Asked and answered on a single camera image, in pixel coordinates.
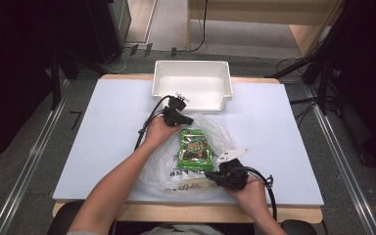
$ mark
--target gray floor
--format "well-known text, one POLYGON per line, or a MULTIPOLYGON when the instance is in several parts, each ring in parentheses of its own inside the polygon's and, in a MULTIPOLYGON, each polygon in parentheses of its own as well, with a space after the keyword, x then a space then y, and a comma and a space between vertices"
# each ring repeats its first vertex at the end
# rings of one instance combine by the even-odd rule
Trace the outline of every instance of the gray floor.
MULTIPOLYGON (((148 43, 160 51, 187 47, 188 1, 159 0, 148 43)), ((191 21, 191 50, 203 39, 202 21, 191 21)), ((204 54, 299 58, 301 53, 288 25, 207 21, 204 54)))
MULTIPOLYGON (((197 54, 178 53, 175 57, 171 57, 169 52, 152 51, 149 57, 144 57, 144 51, 140 50, 134 56, 129 56, 128 53, 123 56, 126 60, 124 69, 120 58, 117 58, 108 67, 114 71, 123 69, 121 73, 153 73, 155 60, 221 60, 229 63, 232 75, 262 76, 272 74, 294 63, 294 60, 281 61, 282 58, 289 58, 289 56, 267 59, 262 55, 233 55, 214 55, 209 51, 197 54)), ((51 194, 57 185, 81 122, 80 119, 78 125, 71 129, 77 118, 77 115, 71 114, 71 111, 85 112, 94 86, 100 77, 91 70, 80 70, 79 79, 70 82, 70 92, 66 104, 28 184, 21 204, 14 214, 7 234, 46 234, 51 224, 54 206, 51 194)), ((300 75, 300 72, 295 71, 288 77, 300 75)), ((298 79, 284 78, 281 81, 286 84, 291 100, 306 97, 306 88, 298 79)), ((295 105, 292 108, 294 113, 298 114, 307 105, 295 105)), ((24 167, 31 147, 50 115, 50 107, 51 96, 41 103, 11 146, 0 155, 0 211, 24 167)), ((334 112, 328 112, 328 117, 376 217, 376 168, 365 166, 360 162, 359 150, 345 123, 334 112)), ((325 206, 322 207, 322 212, 329 234, 365 234, 349 191, 313 112, 305 116, 300 131, 321 193, 324 196, 325 206)), ((324 234, 321 224, 314 224, 314 227, 318 234, 324 234)))

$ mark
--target white tray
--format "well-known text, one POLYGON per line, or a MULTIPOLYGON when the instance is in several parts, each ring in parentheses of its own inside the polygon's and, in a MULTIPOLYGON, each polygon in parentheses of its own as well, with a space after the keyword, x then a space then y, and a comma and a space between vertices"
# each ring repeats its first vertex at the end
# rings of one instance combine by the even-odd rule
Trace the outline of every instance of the white tray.
POLYGON ((189 100, 184 111, 221 111, 233 97, 227 62, 157 61, 152 95, 181 94, 189 100))

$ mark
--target black device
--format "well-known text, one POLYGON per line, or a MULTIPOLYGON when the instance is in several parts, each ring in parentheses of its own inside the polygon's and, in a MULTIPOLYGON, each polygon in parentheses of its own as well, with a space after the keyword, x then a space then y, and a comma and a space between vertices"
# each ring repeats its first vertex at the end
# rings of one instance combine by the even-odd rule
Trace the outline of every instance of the black device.
POLYGON ((219 165, 219 171, 206 171, 206 177, 218 186, 230 189, 243 189, 249 174, 238 159, 219 165))
POLYGON ((136 146, 134 150, 136 150, 139 147, 140 142, 142 141, 142 137, 146 131, 146 128, 148 128, 149 123, 152 121, 154 117, 158 115, 164 116, 164 122, 167 126, 175 126, 178 124, 191 125, 194 120, 180 113, 186 107, 184 100, 186 99, 180 94, 177 94, 176 97, 170 96, 170 95, 162 97, 162 99, 158 102, 158 104, 152 110, 148 119, 146 119, 145 123, 143 124, 142 129, 139 130, 139 138, 136 142, 136 146), (165 106, 163 110, 157 112, 158 106, 164 101, 164 99, 169 99, 167 106, 165 106))
POLYGON ((267 188, 273 209, 273 218, 277 220, 276 201, 274 199, 273 190, 271 190, 273 185, 273 177, 271 175, 266 179, 256 169, 243 166, 238 159, 222 163, 218 166, 218 171, 206 171, 205 175, 208 179, 213 180, 218 186, 234 190, 242 190, 247 185, 249 173, 260 179, 267 188))
POLYGON ((186 104, 184 102, 184 98, 182 96, 169 98, 168 106, 165 106, 162 110, 162 114, 164 115, 164 122, 167 126, 174 126, 178 124, 192 124, 194 121, 192 118, 184 116, 180 113, 183 109, 185 109, 186 104))

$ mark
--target plastic bag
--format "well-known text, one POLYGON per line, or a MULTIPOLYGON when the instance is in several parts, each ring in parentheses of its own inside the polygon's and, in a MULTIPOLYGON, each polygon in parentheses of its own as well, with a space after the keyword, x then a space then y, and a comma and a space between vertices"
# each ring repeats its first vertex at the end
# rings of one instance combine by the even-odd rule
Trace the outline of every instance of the plastic bag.
MULTIPOLYGON (((201 114, 191 115, 194 123, 188 129, 201 129, 216 156, 225 150, 235 149, 230 135, 223 127, 201 114)), ((139 179, 163 193, 197 194, 212 191, 218 186, 205 177, 203 170, 176 168, 180 150, 180 133, 173 134, 146 162, 139 179)))

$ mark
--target white tabletop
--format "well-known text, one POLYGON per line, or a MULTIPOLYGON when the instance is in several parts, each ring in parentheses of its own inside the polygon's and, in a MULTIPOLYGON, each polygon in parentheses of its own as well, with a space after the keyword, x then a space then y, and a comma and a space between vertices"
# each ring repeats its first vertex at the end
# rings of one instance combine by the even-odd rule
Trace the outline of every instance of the white tabletop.
MULTIPOLYGON (((279 206, 323 205, 301 134, 283 85, 233 82, 234 97, 221 112, 206 114, 223 126, 237 148, 248 149, 243 165, 274 177, 279 206)), ((156 105, 152 80, 100 79, 53 195, 83 200, 96 183, 133 151, 138 130, 156 105)), ((169 195, 138 181, 129 202, 235 204, 222 190, 169 195)))

